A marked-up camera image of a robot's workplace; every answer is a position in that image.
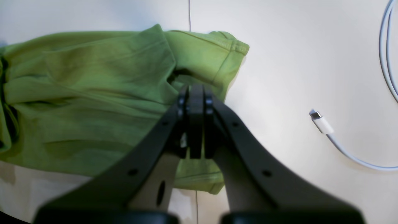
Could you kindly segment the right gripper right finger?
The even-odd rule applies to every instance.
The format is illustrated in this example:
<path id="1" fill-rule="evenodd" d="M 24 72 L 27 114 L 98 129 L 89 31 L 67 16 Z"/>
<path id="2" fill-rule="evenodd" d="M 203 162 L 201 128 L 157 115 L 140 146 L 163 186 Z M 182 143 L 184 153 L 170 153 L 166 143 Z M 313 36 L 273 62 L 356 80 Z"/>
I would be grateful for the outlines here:
<path id="1" fill-rule="evenodd" d="M 223 173 L 230 213 L 221 224 L 363 224 L 353 205 L 320 190 L 271 155 L 204 88 L 204 151 Z"/>

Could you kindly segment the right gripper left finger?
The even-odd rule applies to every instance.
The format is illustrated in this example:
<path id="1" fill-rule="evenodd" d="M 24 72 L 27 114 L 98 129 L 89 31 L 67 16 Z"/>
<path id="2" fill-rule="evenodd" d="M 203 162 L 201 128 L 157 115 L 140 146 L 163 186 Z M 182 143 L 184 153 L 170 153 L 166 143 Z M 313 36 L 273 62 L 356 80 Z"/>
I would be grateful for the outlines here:
<path id="1" fill-rule="evenodd" d="M 185 86 L 177 101 L 124 158 L 76 190 L 41 207 L 35 224 L 178 224 L 168 204 L 175 173 L 201 158 L 203 85 Z"/>

